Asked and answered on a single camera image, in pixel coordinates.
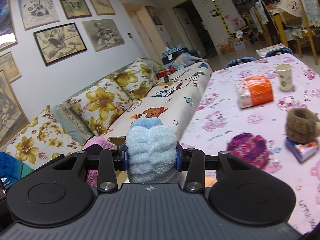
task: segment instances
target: cartoon tablecloth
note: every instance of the cartoon tablecloth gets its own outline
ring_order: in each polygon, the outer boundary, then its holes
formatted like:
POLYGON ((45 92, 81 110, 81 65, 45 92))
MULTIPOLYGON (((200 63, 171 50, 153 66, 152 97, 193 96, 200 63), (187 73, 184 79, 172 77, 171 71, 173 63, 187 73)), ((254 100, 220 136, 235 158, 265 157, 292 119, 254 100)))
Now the cartoon tablecloth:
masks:
POLYGON ((240 133, 261 135, 271 152, 265 171, 289 184, 297 197, 289 223, 300 233, 309 232, 320 221, 320 153, 299 164, 285 147, 285 122, 287 111, 294 107, 320 110, 319 84, 320 76, 291 54, 216 71, 180 143, 184 148, 194 147, 207 155, 217 155, 240 133), (280 90, 275 72, 282 63, 293 66, 295 87, 289 92, 280 90), (235 85, 251 75, 270 79, 274 101, 240 109, 235 85))

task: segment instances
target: blue chair backrest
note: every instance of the blue chair backrest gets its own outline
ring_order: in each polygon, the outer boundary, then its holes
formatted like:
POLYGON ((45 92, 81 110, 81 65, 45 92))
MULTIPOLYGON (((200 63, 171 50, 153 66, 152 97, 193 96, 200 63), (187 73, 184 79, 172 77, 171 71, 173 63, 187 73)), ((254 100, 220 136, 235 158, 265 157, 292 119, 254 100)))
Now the blue chair backrest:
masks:
POLYGON ((230 61, 228 63, 227 67, 233 67, 236 65, 240 65, 240 64, 248 63, 248 62, 252 62, 252 61, 256 61, 256 59, 254 57, 243 57, 243 58, 239 58, 239 59, 230 61))
POLYGON ((276 55, 280 55, 280 54, 284 54, 284 53, 290 53, 293 54, 292 50, 284 47, 284 48, 279 48, 279 49, 274 49, 269 51, 265 57, 272 57, 272 56, 276 56, 276 55))

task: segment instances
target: dark open doorway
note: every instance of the dark open doorway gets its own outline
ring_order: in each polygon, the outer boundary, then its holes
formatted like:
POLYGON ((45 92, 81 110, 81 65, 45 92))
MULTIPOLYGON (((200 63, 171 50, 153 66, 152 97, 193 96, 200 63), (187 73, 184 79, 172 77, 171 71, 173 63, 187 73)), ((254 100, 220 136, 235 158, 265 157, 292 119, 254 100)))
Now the dark open doorway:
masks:
POLYGON ((209 57, 214 57, 217 55, 217 51, 216 48, 211 40, 211 37, 196 9, 196 7, 194 6, 194 4, 192 3, 191 0, 185 1, 184 3, 181 3, 179 5, 177 5, 175 8, 182 8, 184 9, 185 13, 188 16, 188 20, 190 20, 191 24, 193 25, 194 29, 196 30, 196 34, 197 36, 199 36, 199 39, 203 45, 203 48, 205 50, 206 56, 205 58, 209 58, 209 57))

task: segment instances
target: crosshair logo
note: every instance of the crosshair logo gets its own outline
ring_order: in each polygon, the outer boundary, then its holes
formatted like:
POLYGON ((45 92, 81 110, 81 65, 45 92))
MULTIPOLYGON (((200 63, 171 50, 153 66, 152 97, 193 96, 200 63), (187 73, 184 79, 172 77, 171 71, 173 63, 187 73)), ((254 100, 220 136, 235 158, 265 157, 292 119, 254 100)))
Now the crosshair logo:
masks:
POLYGON ((145 187, 145 189, 146 189, 147 191, 151 192, 151 191, 155 190, 156 188, 153 187, 153 186, 148 186, 148 187, 145 187))

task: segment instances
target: sofa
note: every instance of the sofa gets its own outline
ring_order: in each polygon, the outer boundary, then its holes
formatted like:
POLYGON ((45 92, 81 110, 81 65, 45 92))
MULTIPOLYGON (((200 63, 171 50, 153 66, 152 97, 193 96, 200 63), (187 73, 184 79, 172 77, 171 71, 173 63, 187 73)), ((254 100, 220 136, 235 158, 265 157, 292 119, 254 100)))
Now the sofa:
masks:
POLYGON ((158 79, 162 65, 140 58, 41 112, 5 152, 37 169, 60 154, 81 150, 94 136, 125 136, 139 117, 159 117, 183 135, 209 82, 212 69, 197 62, 158 79))

